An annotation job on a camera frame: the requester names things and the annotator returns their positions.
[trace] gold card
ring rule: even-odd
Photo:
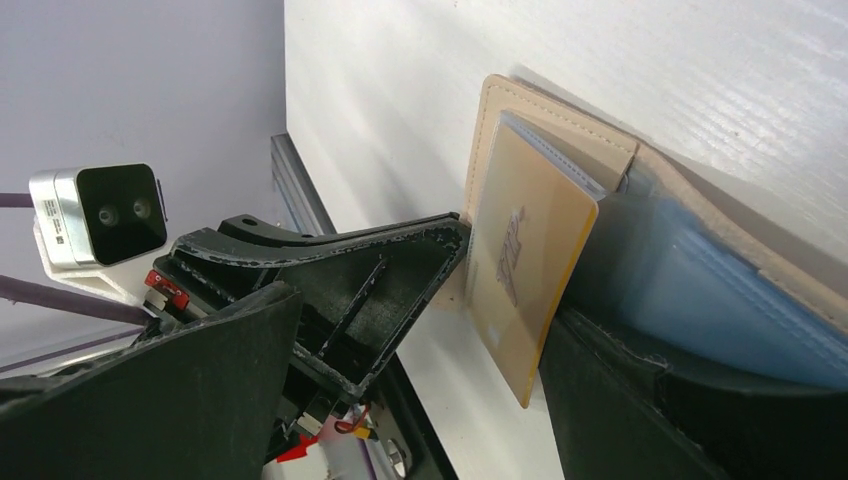
[[[604,193],[534,128],[501,115],[471,231],[465,307],[524,408]]]

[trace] purple cable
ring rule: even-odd
[[[144,326],[150,320],[150,315],[140,308],[5,275],[0,275],[0,298],[132,325]]]
[[[371,454],[368,452],[368,445],[365,444],[365,440],[361,438],[357,438],[359,441],[359,450],[362,452],[362,455],[365,456],[365,466],[368,468],[368,475],[372,480],[377,480],[377,471],[374,470],[374,462],[371,461]]]
[[[0,193],[0,208],[32,208],[28,193]]]

